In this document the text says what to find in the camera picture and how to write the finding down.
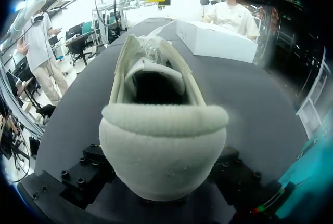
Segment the shoe opening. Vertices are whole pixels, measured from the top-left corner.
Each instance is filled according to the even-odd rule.
[[[134,103],[138,104],[188,104],[186,93],[179,94],[174,82],[166,74],[138,72],[133,76],[136,87]]]

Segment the white box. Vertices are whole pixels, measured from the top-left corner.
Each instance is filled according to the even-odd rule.
[[[257,44],[219,25],[177,21],[177,35],[194,55],[252,63]]]

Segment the shoe tongue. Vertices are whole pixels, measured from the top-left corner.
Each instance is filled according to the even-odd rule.
[[[185,93],[185,84],[182,79],[182,74],[176,70],[173,70],[172,68],[158,64],[147,58],[141,58],[127,72],[125,76],[125,83],[132,83],[132,77],[137,72],[157,72],[169,79],[180,95]]]

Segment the man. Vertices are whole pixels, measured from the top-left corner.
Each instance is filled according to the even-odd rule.
[[[48,42],[48,35],[56,36],[59,33],[60,29],[52,29],[48,14],[37,11],[23,27],[23,37],[17,43],[17,51],[27,56],[32,74],[54,106],[57,106],[60,96],[50,76],[54,78],[62,95],[68,89]]]
[[[219,2],[213,7],[213,10],[206,14],[204,22],[213,21],[214,24],[228,28],[251,40],[259,36],[259,30],[251,12],[236,0]]]

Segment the white shirt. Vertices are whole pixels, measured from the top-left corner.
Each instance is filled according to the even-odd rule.
[[[43,16],[43,20],[38,21],[28,30],[32,25],[32,20],[30,19],[22,30],[22,34],[28,30],[23,36],[23,46],[29,44],[27,61],[31,72],[45,61],[55,58],[48,42],[47,33],[52,27],[51,21],[47,13],[43,13]]]
[[[213,10],[206,14],[206,19],[243,36],[259,36],[251,12],[241,4],[228,5],[227,2],[218,2],[213,5]]]

